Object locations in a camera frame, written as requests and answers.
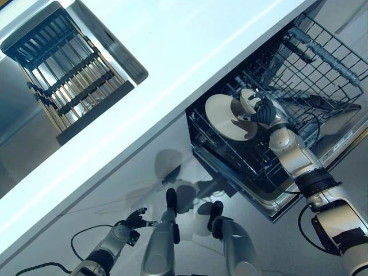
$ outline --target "dishwasher door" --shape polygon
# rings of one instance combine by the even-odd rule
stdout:
[[[227,139],[209,123],[207,99],[215,94],[239,99],[244,88],[265,93],[281,104],[289,123],[328,167],[366,133],[367,76],[364,58],[302,13],[187,109],[194,154],[276,221],[301,197],[267,180],[264,171],[278,187],[298,191],[268,149],[267,129],[258,125],[248,141]]]

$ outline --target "white countertop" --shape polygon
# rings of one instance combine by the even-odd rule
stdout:
[[[148,78],[0,200],[0,263],[315,0],[82,0]]]

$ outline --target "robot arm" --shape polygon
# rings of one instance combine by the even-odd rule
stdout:
[[[173,276],[174,244],[180,242],[179,227],[176,224],[177,194],[173,188],[166,191],[167,209],[161,222],[149,239],[142,261],[141,276]]]
[[[292,131],[280,105],[264,98],[251,119],[270,126],[270,149],[295,181],[315,217],[312,225],[327,251],[341,255],[349,276],[368,275],[368,224],[340,182]]]
[[[110,270],[126,244],[134,246],[141,227],[155,227],[156,221],[145,221],[141,215],[147,208],[133,212],[126,220],[118,221],[90,255],[73,270],[70,276],[109,276]]]

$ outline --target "white plate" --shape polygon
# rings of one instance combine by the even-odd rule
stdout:
[[[206,101],[206,115],[210,124],[221,135],[235,141],[247,141],[257,133],[257,123],[239,120],[245,113],[240,101],[228,95],[213,95]]]

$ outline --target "gray floor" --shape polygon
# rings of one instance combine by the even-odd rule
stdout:
[[[343,181],[349,190],[351,200],[355,206],[363,209],[365,214],[368,210],[366,182],[368,171],[365,157],[367,152],[368,139],[353,150],[332,172],[337,180]],[[169,183],[167,187],[177,189],[180,201],[182,198],[190,198],[190,194],[194,193],[193,188],[197,194],[202,190],[205,196],[204,190],[213,190],[213,186],[218,185],[219,181],[220,179],[212,179],[203,171],[196,160],[190,160],[182,167],[175,183]],[[154,197],[157,199],[163,197],[164,191],[165,189],[157,192]],[[225,206],[224,215],[235,219],[252,237],[264,275],[344,275],[339,257],[318,251],[300,235],[297,217],[305,205],[305,200],[302,199],[280,220],[272,224],[239,193],[229,198],[223,192],[216,192],[210,197],[196,198],[193,201],[193,209],[189,209],[191,202],[180,202],[180,205],[187,206],[187,209],[182,208],[182,214],[178,216],[182,241],[175,248],[177,273],[226,275],[222,245],[203,227],[208,217],[197,213],[197,209],[203,203],[215,200],[222,200]],[[302,226],[307,235],[317,242],[310,224],[312,216],[313,214],[307,211]]]
[[[368,210],[367,152],[368,139],[332,172],[337,180],[344,182],[354,205],[365,211]],[[229,185],[221,178],[209,175],[195,158],[184,162],[180,171],[163,184],[148,185],[144,189],[139,187],[137,183],[135,189],[139,190],[139,194],[133,193],[129,198],[112,200],[103,205],[96,201],[94,206],[62,215],[60,220],[2,268],[0,275],[14,275],[15,271],[21,268],[50,261],[60,262],[72,270],[79,263],[69,244],[70,237],[75,232],[96,224],[111,224],[143,206],[148,208],[145,219],[160,220],[166,208],[165,192],[169,187],[177,190],[180,207],[177,223],[180,227],[181,242],[175,246],[176,275],[227,275],[222,244],[212,238],[206,230],[208,215],[200,214],[210,205],[207,202],[215,200],[224,203],[223,215],[233,218],[248,231],[257,250],[264,276],[345,275],[339,257],[318,251],[299,233],[297,217],[305,205],[303,199],[273,224],[239,193],[229,197],[227,194],[232,194]],[[307,211],[302,226],[306,234],[317,242],[310,223],[312,216],[313,214]],[[106,235],[106,231],[106,228],[97,228],[78,236],[74,243],[78,253],[87,256]],[[111,276],[140,274],[141,261],[152,229],[141,228],[139,232],[139,241],[134,247],[124,248],[111,271]],[[65,274],[54,267],[27,273],[27,276],[43,275]]]

